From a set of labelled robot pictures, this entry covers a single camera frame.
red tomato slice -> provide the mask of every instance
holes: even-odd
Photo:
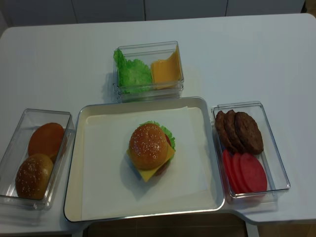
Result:
[[[262,192],[267,190],[266,173],[259,160],[249,153],[244,153],[240,158],[240,170],[245,185],[250,192]]]
[[[235,194],[239,194],[240,193],[239,187],[235,181],[235,177],[232,171],[232,157],[227,150],[224,150],[223,152],[223,160],[224,160],[224,168],[228,177],[229,184],[231,185],[231,188],[233,189]]]
[[[245,194],[245,193],[250,192],[250,189],[247,188],[247,186],[243,180],[243,176],[241,174],[240,158],[241,158],[241,154],[235,153],[235,155],[233,156],[233,159],[232,159],[232,161],[233,161],[232,162],[232,170],[233,170],[234,177],[236,179],[237,186],[239,187],[240,193]]]
[[[166,136],[166,139],[167,139],[167,143],[169,143],[169,145],[171,146],[171,142],[170,142],[169,137],[166,134],[165,134],[165,136]]]

burger patty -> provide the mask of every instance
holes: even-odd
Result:
[[[155,173],[155,176],[159,176],[161,175],[169,166],[169,162],[166,162],[165,164],[162,165],[162,167],[160,167],[156,173]]]
[[[232,145],[237,148],[239,153],[247,152],[246,148],[241,143],[240,139],[238,138],[235,130],[235,112],[234,110],[229,110],[224,116],[224,127],[228,138]]]
[[[235,129],[237,136],[250,153],[258,155],[263,151],[261,132],[251,116],[244,112],[236,113]]]
[[[219,139],[221,140],[223,145],[226,147],[228,151],[234,154],[238,150],[233,146],[233,144],[230,142],[228,138],[228,135],[224,127],[224,117],[225,117],[225,113],[223,113],[223,111],[219,111],[217,113],[216,119],[215,119],[215,128],[217,130]]]

lettuce leaf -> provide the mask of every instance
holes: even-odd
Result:
[[[168,136],[170,143],[171,143],[171,147],[174,149],[174,151],[176,151],[175,138],[172,136],[172,132],[169,131],[165,126],[161,126],[161,129]]]
[[[158,122],[156,122],[156,121],[148,121],[148,122],[140,124],[139,126],[143,126],[143,125],[148,124],[148,123],[153,123],[153,124],[155,124],[155,125],[160,127],[160,124]]]
[[[118,86],[146,85],[153,82],[150,68],[141,60],[126,60],[122,51],[119,49],[114,51],[113,57],[118,69]],[[149,90],[149,88],[134,88],[126,89],[123,93],[139,93]]]

cheese slice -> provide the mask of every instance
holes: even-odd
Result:
[[[166,60],[157,60],[151,64],[152,78],[154,83],[177,81],[181,79],[179,49]]]
[[[158,166],[155,169],[150,169],[150,170],[142,170],[142,169],[137,169],[137,171],[139,172],[139,174],[142,176],[143,180],[145,182],[147,182],[156,172],[157,170],[163,166],[163,164],[165,164],[168,160],[170,160],[173,156],[174,156],[175,151],[173,150],[173,148],[168,144],[167,147],[167,157],[166,160],[164,161],[164,163],[162,163],[160,166]]]

sesame seed bun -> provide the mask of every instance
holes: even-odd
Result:
[[[39,127],[31,136],[29,156],[44,154],[55,162],[63,137],[64,129],[58,123],[51,122]]]
[[[129,140],[130,158],[136,168],[149,170],[163,164],[167,156],[167,139],[153,123],[138,127]]]
[[[28,157],[20,166],[15,188],[20,198],[42,199],[53,169],[51,159],[43,154]]]

